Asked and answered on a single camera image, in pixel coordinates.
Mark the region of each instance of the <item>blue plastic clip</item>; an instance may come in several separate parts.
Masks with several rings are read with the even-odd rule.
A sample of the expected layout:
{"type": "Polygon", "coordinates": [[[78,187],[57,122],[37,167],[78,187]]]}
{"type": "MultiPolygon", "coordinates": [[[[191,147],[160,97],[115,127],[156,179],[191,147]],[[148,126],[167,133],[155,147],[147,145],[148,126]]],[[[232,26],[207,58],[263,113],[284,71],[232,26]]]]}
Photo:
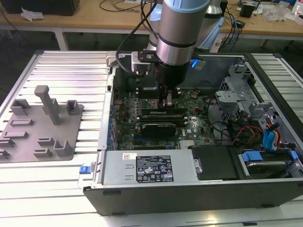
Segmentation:
{"type": "Polygon", "coordinates": [[[263,146],[266,149],[269,149],[270,151],[275,151],[273,149],[273,142],[275,139],[275,133],[273,131],[269,131],[269,129],[264,130],[264,135],[263,135],[263,146]]]}
{"type": "Polygon", "coordinates": [[[245,151],[242,154],[242,158],[243,158],[244,162],[254,162],[254,161],[262,161],[263,160],[260,152],[255,151],[255,150],[245,151]]]}
{"type": "Polygon", "coordinates": [[[90,166],[80,166],[79,174],[90,174],[90,166]]]}
{"type": "Polygon", "coordinates": [[[290,152],[290,154],[292,155],[294,161],[297,160],[297,159],[299,158],[298,154],[297,154],[294,150],[292,150],[292,151],[290,152]]]}

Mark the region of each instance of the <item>power supply label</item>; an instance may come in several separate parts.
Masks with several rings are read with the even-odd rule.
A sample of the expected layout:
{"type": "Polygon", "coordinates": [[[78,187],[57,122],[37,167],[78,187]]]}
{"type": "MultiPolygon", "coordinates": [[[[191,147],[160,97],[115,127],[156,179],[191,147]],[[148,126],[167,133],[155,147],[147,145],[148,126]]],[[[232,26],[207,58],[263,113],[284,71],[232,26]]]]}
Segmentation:
{"type": "Polygon", "coordinates": [[[174,181],[170,155],[137,156],[136,170],[138,183],[174,181]]]}

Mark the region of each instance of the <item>screw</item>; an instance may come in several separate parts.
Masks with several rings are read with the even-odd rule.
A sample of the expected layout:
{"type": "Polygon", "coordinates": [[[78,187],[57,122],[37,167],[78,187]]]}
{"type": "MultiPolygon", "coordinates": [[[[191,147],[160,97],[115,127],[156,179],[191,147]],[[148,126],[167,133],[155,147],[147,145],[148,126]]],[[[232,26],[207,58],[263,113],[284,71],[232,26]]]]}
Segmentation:
{"type": "Polygon", "coordinates": [[[196,172],[197,172],[197,174],[201,174],[202,173],[201,167],[196,166],[196,172]]]}

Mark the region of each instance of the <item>floor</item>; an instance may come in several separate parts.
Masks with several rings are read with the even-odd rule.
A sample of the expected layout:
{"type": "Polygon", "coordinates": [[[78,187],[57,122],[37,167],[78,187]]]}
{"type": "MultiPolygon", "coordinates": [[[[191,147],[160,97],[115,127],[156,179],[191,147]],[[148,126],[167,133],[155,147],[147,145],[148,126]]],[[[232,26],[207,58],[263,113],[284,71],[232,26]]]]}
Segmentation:
{"type": "MultiPolygon", "coordinates": [[[[5,37],[0,40],[0,103],[3,102],[7,93],[15,84],[35,50],[59,50],[58,43],[51,32],[22,32],[20,34],[13,31],[12,34],[12,40],[5,37]]],[[[93,34],[68,33],[67,40],[70,50],[112,51],[117,49],[125,36],[121,34],[98,34],[99,42],[96,43],[93,34]]],[[[294,42],[286,51],[284,48],[289,41],[270,40],[264,49],[259,47],[260,42],[260,40],[254,39],[239,39],[232,52],[280,53],[303,76],[303,43],[294,42]]],[[[145,48],[147,44],[147,35],[134,35],[125,44],[124,50],[140,50],[145,48]]],[[[229,47],[226,47],[221,52],[228,50],[229,47]]]]}

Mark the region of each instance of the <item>motherboard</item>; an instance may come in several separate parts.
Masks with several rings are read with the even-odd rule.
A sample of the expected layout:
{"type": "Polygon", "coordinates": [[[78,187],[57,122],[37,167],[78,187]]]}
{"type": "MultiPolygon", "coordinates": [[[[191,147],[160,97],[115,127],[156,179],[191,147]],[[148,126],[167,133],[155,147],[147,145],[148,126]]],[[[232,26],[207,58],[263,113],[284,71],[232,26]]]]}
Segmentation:
{"type": "Polygon", "coordinates": [[[159,123],[151,115],[146,116],[147,111],[155,116],[158,99],[142,98],[138,92],[116,92],[114,104],[118,150],[187,149],[193,145],[215,144],[215,137],[205,114],[208,102],[207,97],[199,96],[197,91],[179,90],[178,98],[174,99],[174,108],[167,110],[168,115],[161,115],[170,120],[159,123]],[[174,127],[173,134],[157,136],[153,135],[151,129],[148,136],[143,135],[144,129],[149,132],[147,127],[155,125],[174,127]]]}

